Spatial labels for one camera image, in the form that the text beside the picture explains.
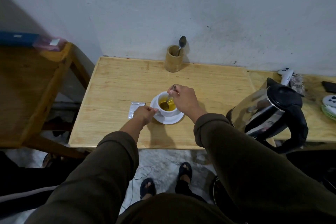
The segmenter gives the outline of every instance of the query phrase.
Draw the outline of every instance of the wooden table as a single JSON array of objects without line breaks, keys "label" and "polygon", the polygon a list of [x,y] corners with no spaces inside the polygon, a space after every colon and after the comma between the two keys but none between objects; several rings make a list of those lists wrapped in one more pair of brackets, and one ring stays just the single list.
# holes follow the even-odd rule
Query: wooden table
[{"label": "wooden table", "polygon": [[[248,71],[255,90],[260,89],[267,77],[280,82],[281,76],[275,72],[268,71]],[[326,117],[321,111],[322,99],[331,95],[324,90],[321,82],[328,81],[336,83],[336,77],[320,75],[304,75],[303,82],[307,91],[307,96],[302,98],[302,111],[306,118],[309,133],[307,141],[311,142],[336,142],[336,123]],[[289,129],[273,137],[275,140],[290,138]]]},{"label": "wooden table", "polygon": [[[105,135],[128,121],[131,101],[150,105],[157,94],[175,83],[194,88],[200,105],[208,112],[224,115],[253,92],[247,71],[241,67],[185,63],[179,72],[169,73],[162,61],[101,57],[73,127],[70,146],[96,147]],[[185,116],[173,125],[153,120],[141,131],[137,146],[198,149],[193,128]]]},{"label": "wooden table", "polygon": [[82,153],[41,137],[40,131],[71,67],[86,88],[89,76],[67,43],[61,52],[0,46],[0,147],[26,146],[73,158]]}]

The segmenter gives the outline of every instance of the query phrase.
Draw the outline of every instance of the tiled floor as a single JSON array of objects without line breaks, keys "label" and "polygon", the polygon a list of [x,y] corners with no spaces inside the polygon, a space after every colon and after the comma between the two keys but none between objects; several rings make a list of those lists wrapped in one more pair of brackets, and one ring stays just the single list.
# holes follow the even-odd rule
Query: tiled floor
[{"label": "tiled floor", "polygon": [[[49,119],[57,115],[59,113],[54,113]],[[71,115],[69,114],[62,115],[61,117],[66,121],[71,121]],[[67,144],[67,132],[58,137],[54,137],[50,131],[43,132],[42,135],[64,145]],[[41,167],[46,155],[44,152],[27,148],[6,150],[6,154],[20,167]],[[209,185],[215,177],[215,170],[205,150],[139,150],[139,161],[139,167],[135,177],[129,183],[120,213],[129,205],[140,200],[139,188],[145,177],[154,179],[157,193],[174,193],[179,166],[184,161],[189,162],[193,170],[190,189],[211,203]],[[18,213],[0,220],[0,224],[24,223],[32,212],[33,210]]]}]

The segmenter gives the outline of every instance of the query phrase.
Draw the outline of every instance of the yellow tea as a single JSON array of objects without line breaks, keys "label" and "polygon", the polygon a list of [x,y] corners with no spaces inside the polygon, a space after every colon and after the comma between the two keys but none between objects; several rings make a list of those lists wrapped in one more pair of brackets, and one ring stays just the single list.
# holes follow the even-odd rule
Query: yellow tea
[{"label": "yellow tea", "polygon": [[[168,96],[166,97],[163,97],[163,98],[160,98],[159,99],[159,105],[163,102],[166,102],[167,101],[167,98]],[[176,106],[175,106],[175,103],[174,103],[174,100],[172,98],[169,99],[168,101],[168,105],[169,105],[169,109],[168,110],[165,110],[165,111],[173,111],[175,110]]]}]

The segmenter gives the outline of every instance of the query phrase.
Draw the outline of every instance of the white teacup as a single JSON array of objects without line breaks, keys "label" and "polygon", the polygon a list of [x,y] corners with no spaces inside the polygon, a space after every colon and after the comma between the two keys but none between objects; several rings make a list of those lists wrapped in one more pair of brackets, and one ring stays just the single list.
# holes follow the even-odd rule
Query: white teacup
[{"label": "white teacup", "polygon": [[157,100],[156,100],[156,105],[157,105],[157,108],[159,109],[158,112],[160,112],[160,114],[162,116],[165,116],[165,117],[171,117],[171,116],[174,116],[174,115],[177,115],[179,113],[179,110],[175,107],[174,110],[172,111],[165,111],[163,110],[160,105],[159,105],[159,100],[161,98],[164,98],[164,97],[168,97],[168,93],[167,92],[162,92],[158,97],[157,97]]}]

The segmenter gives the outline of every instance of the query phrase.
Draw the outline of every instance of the saucer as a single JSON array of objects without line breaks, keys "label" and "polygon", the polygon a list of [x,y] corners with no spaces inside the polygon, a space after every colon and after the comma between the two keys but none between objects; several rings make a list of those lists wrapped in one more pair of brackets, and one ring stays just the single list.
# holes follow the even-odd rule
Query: saucer
[{"label": "saucer", "polygon": [[[150,103],[150,107],[158,108],[158,106],[156,104],[158,96],[159,95],[157,95],[155,98],[153,98],[153,100]],[[178,111],[178,114],[176,114],[174,116],[171,116],[171,117],[166,117],[166,116],[161,115],[160,113],[156,113],[154,115],[154,119],[156,119],[158,122],[163,123],[163,124],[174,124],[176,122],[179,122],[184,116],[183,112],[180,112],[179,110],[177,110],[177,111]]]}]

